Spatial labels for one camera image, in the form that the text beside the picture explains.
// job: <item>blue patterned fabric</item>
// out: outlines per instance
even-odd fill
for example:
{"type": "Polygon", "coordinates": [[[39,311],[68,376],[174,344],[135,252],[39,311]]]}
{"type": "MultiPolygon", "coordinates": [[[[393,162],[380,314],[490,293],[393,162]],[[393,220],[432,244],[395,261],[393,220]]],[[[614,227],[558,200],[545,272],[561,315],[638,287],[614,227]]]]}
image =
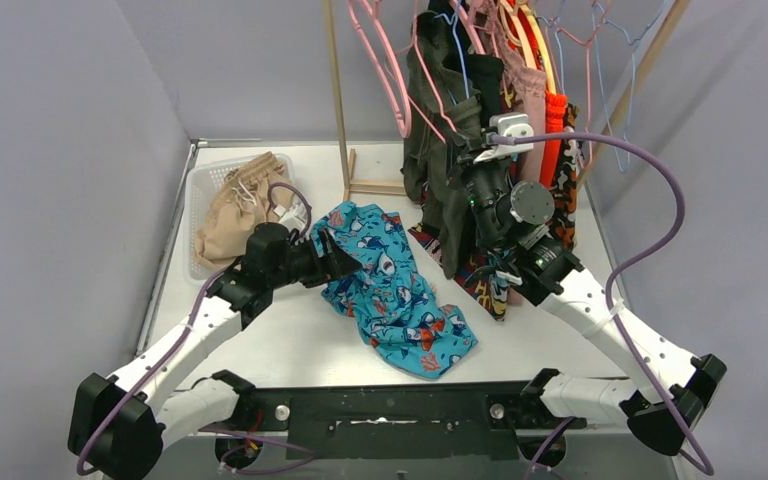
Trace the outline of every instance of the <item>blue patterned fabric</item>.
{"type": "Polygon", "coordinates": [[[439,378],[478,343],[458,307],[437,307],[431,287],[417,272],[398,213],[343,202],[313,228],[327,229],[363,264],[352,276],[329,283],[322,297],[357,320],[363,341],[384,360],[439,378]]]}

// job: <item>white plastic basket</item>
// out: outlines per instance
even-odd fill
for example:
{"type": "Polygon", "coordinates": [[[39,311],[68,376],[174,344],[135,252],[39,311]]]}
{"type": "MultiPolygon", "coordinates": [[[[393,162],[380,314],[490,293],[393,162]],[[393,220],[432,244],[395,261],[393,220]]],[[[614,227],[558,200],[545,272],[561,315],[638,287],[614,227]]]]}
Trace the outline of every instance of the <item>white plastic basket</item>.
{"type": "MultiPolygon", "coordinates": [[[[234,158],[221,162],[212,162],[190,170],[184,186],[184,278],[193,285],[201,285],[212,273],[196,261],[193,251],[195,249],[196,232],[204,223],[204,218],[210,209],[210,202],[216,192],[225,183],[228,173],[246,163],[254,160],[259,155],[234,158]]],[[[278,161],[287,166],[287,176],[295,184],[296,175],[293,171],[293,161],[290,157],[276,153],[278,161]]]]}

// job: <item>white table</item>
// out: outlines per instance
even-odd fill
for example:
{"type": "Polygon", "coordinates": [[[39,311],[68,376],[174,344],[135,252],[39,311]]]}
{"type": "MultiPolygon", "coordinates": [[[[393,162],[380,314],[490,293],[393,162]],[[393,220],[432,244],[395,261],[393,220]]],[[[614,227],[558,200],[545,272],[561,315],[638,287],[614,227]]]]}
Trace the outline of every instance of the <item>white table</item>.
{"type": "MultiPolygon", "coordinates": [[[[355,178],[397,180],[402,144],[350,145],[358,154],[355,178]]],[[[320,218],[340,203],[343,194],[336,144],[261,144],[243,148],[203,148],[197,165],[271,150],[292,161],[297,187],[320,218]]],[[[421,212],[406,197],[353,195],[359,205],[378,204],[399,212],[405,226],[421,212]]],[[[610,272],[605,247],[593,212],[582,191],[576,213],[576,255],[604,281],[610,272]]],[[[149,335],[153,344],[190,311],[198,288],[183,275],[183,227],[172,253],[158,313],[149,335]]],[[[571,327],[531,305],[510,307],[505,322],[494,321],[466,292],[443,276],[441,268],[408,234],[419,272],[437,289],[438,301],[461,308],[479,344],[438,382],[479,382],[530,379],[542,368],[558,368],[577,376],[621,376],[622,371],[571,327]]],[[[337,314],[321,297],[323,287],[307,290],[293,285],[275,292],[275,301],[251,326],[217,349],[187,378],[228,369],[258,387],[416,384],[428,380],[385,363],[365,345],[355,321],[337,314]]]]}

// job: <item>silver bolt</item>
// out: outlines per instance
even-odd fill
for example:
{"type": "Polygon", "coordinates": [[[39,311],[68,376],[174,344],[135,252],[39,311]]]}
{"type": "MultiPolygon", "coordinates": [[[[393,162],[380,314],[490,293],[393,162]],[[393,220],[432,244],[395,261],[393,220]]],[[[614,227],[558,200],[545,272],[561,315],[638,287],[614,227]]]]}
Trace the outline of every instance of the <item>silver bolt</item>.
{"type": "Polygon", "coordinates": [[[490,407],[490,416],[496,420],[505,418],[505,407],[499,403],[494,403],[493,406],[490,407]]]}
{"type": "Polygon", "coordinates": [[[279,422],[285,422],[290,418],[290,407],[286,405],[278,405],[275,407],[275,419],[279,422]]]}

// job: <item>yellow hanger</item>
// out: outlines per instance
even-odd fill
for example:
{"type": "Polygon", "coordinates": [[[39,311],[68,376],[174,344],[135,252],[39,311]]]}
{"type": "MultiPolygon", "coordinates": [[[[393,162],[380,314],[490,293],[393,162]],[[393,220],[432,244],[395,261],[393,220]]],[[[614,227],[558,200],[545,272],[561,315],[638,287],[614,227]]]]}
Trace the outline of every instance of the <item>yellow hanger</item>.
{"type": "Polygon", "coordinates": [[[528,25],[534,33],[534,38],[537,39],[537,49],[540,51],[540,57],[543,59],[543,69],[546,70],[547,90],[549,90],[549,93],[558,93],[555,87],[555,69],[552,67],[552,57],[549,56],[546,40],[543,38],[543,33],[540,32],[540,25],[537,24],[537,16],[534,10],[528,7],[527,2],[520,4],[519,8],[525,12],[526,18],[528,18],[528,25]]]}
{"type": "Polygon", "coordinates": [[[502,22],[502,28],[505,29],[505,34],[507,35],[508,40],[519,47],[522,52],[522,56],[525,59],[525,65],[528,68],[536,70],[537,62],[534,60],[534,52],[531,50],[531,45],[528,44],[528,36],[525,34],[525,28],[523,28],[522,22],[519,21],[519,17],[514,13],[514,7],[509,4],[507,0],[499,0],[499,20],[502,22]],[[508,20],[514,25],[516,35],[511,32],[511,26],[508,25],[508,20]]]}

